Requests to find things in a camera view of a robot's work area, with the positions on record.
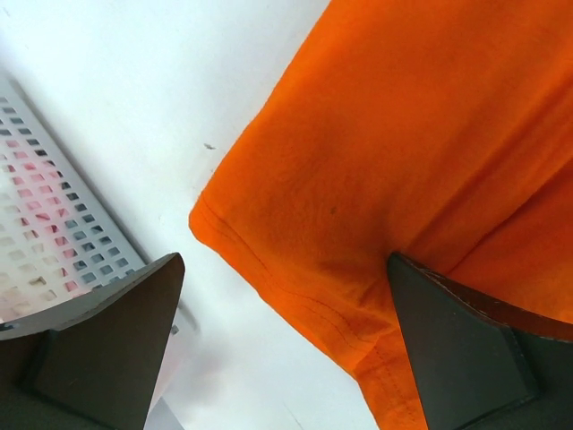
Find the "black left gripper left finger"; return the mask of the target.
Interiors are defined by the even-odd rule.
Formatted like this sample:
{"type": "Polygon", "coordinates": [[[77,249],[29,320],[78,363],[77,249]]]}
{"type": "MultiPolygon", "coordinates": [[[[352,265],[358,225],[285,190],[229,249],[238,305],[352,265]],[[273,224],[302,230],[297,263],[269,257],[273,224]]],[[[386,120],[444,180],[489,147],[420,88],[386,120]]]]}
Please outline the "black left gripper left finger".
{"type": "Polygon", "coordinates": [[[3,429],[142,429],[184,280],[168,254],[1,325],[3,429]]]}

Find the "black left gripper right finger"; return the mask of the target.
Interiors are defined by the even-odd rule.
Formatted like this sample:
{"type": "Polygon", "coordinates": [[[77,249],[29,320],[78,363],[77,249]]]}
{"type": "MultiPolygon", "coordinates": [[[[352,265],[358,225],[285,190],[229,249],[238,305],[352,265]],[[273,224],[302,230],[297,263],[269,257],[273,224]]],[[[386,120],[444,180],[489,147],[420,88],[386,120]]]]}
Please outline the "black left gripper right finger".
{"type": "Polygon", "coordinates": [[[570,429],[572,326],[393,253],[387,273],[427,426],[570,429]]]}

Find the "orange t-shirt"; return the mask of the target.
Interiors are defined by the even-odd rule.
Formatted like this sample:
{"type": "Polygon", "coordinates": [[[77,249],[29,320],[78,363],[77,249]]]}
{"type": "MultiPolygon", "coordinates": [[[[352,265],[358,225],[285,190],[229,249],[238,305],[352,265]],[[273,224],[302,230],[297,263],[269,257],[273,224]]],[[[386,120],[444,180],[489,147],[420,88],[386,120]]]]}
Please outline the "orange t-shirt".
{"type": "Polygon", "coordinates": [[[189,222],[379,428],[425,428],[391,253],[572,319],[571,2],[331,2],[189,222]]]}

